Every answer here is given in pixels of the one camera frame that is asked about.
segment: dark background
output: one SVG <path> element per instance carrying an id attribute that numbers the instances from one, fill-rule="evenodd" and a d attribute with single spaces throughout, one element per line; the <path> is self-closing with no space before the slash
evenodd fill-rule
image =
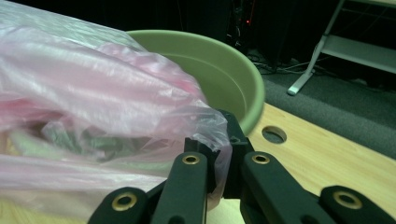
<path id="1" fill-rule="evenodd" d="M 258 49 L 276 70 L 309 62 L 338 0 L 14 0 L 129 31 L 178 30 L 206 35 L 243 53 Z M 333 34 L 396 49 L 396 9 L 346 1 Z M 396 86 L 394 75 L 331 58 L 321 66 L 370 86 Z"/>

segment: round hole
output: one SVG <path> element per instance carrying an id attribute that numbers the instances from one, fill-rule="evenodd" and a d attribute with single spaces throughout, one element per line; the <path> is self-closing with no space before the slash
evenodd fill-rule
<path id="1" fill-rule="evenodd" d="M 132 208 L 137 202 L 137 198 L 131 192 L 125 192 L 117 196 L 111 204 L 113 209 L 122 212 Z"/>
<path id="2" fill-rule="evenodd" d="M 361 209 L 361 200 L 354 194 L 346 191 L 336 191 L 332 195 L 336 202 L 350 209 Z"/>
<path id="3" fill-rule="evenodd" d="M 199 158 L 196 157 L 196 156 L 191 156 L 191 155 L 190 156 L 185 156 L 183 158 L 183 162 L 188 164 L 188 165 L 194 165 L 194 164 L 199 162 Z"/>
<path id="4" fill-rule="evenodd" d="M 280 128 L 276 126 L 267 126 L 262 129 L 262 136 L 269 142 L 281 144 L 286 142 L 287 136 Z"/>
<path id="5" fill-rule="evenodd" d="M 270 162 L 270 159 L 263 155 L 254 155 L 251 159 L 258 164 L 267 164 Z"/>

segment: pink plastic bag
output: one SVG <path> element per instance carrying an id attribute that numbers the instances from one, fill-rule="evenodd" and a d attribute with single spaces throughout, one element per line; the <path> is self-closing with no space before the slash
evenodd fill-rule
<path id="1" fill-rule="evenodd" d="M 227 120 L 177 64 L 122 31 L 2 1 L 0 50 L 0 198 L 23 192 L 43 211 L 88 218 L 114 189 L 161 183 L 188 137 L 220 150 L 217 204 Z M 87 190 L 83 214 L 49 203 Z"/>

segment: green plastic basin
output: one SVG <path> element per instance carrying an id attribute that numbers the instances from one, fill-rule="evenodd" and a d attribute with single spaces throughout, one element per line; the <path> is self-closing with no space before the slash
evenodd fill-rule
<path id="1" fill-rule="evenodd" d="M 245 135 L 252 131 L 262 114 L 264 86 L 260 72 L 245 55 L 202 35 L 167 30 L 127 33 L 195 77 L 208 104 L 233 113 Z"/>

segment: floor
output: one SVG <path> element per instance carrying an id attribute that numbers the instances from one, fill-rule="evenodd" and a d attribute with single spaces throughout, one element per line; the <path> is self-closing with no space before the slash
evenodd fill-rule
<path id="1" fill-rule="evenodd" d="M 247 56 L 262 73 L 266 103 L 396 159 L 396 90 L 371 87 L 350 72 L 334 73 L 318 66 L 301 91 L 290 96 L 287 89 L 306 64 L 292 60 L 274 73 L 257 50 Z"/>

